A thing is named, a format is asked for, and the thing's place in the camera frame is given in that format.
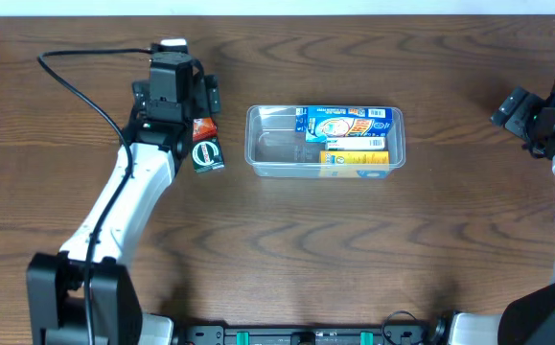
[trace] red package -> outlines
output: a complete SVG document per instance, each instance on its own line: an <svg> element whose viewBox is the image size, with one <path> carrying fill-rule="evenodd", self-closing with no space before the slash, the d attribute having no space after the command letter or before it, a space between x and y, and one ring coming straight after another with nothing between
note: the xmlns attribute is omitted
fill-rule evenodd
<svg viewBox="0 0 555 345"><path fill-rule="evenodd" d="M195 119L192 140L198 141L218 135L218 128L211 118Z"/></svg>

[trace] blue box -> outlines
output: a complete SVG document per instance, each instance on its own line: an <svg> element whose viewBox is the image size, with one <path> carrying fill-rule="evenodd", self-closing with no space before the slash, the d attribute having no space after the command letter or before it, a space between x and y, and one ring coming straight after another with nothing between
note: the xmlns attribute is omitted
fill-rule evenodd
<svg viewBox="0 0 555 345"><path fill-rule="evenodd" d="M308 143L326 138L384 137L392 126L392 108L307 106L296 108L297 132L305 132Z"/></svg>

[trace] table surface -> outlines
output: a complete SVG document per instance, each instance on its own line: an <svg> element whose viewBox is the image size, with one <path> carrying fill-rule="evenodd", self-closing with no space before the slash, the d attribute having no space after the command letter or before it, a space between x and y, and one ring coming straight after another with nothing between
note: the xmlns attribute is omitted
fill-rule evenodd
<svg viewBox="0 0 555 345"><path fill-rule="evenodd" d="M26 266L77 229L117 150L36 55L168 36L220 76L226 169L188 160L158 201L131 271L145 311L370 324L502 312L548 283L551 162L488 119L517 85L548 94L555 16L0 18L0 344L30 342ZM119 124L149 73L138 56L51 63ZM260 178L243 158L253 104L397 106L406 163L386 180Z"/></svg>

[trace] transparent tray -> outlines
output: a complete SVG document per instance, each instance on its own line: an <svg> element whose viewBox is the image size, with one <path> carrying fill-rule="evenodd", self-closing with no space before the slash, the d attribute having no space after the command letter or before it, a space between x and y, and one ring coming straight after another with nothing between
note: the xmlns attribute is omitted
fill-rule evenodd
<svg viewBox="0 0 555 345"><path fill-rule="evenodd" d="M296 130L297 113L315 105L254 105L247 111L245 160L259 176L386 178L405 163L403 113L395 107L330 105L327 108L390 109L392 125L385 134L389 164L320 163L325 143L306 141Z"/></svg>

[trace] black mount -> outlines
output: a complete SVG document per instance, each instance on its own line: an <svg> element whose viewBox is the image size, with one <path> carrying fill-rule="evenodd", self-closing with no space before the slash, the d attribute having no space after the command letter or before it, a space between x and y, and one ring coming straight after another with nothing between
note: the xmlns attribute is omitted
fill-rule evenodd
<svg viewBox="0 0 555 345"><path fill-rule="evenodd" d="M81 287L83 265L66 252L33 257L26 282L34 345L87 342L83 300L68 292ZM96 344L138 344L143 314L126 267L110 258L94 264L92 295Z"/></svg>
<svg viewBox="0 0 555 345"><path fill-rule="evenodd" d="M498 326L498 344L555 344L555 283L507 307Z"/></svg>
<svg viewBox="0 0 555 345"><path fill-rule="evenodd" d="M546 100L521 87L516 88L491 121L520 137L533 157L552 159L555 155L555 81Z"/></svg>
<svg viewBox="0 0 555 345"><path fill-rule="evenodd" d="M150 79L132 84L134 106L123 133L129 144L152 144L170 151L178 169L192 148L194 119L221 111L218 77L205 76L202 64L185 45L153 44L151 48L155 53Z"/></svg>
<svg viewBox="0 0 555 345"><path fill-rule="evenodd" d="M397 345L426 340L426 328L416 323L385 326L386 336ZM178 345L389 345L381 327L246 328L226 325L186 328Z"/></svg>

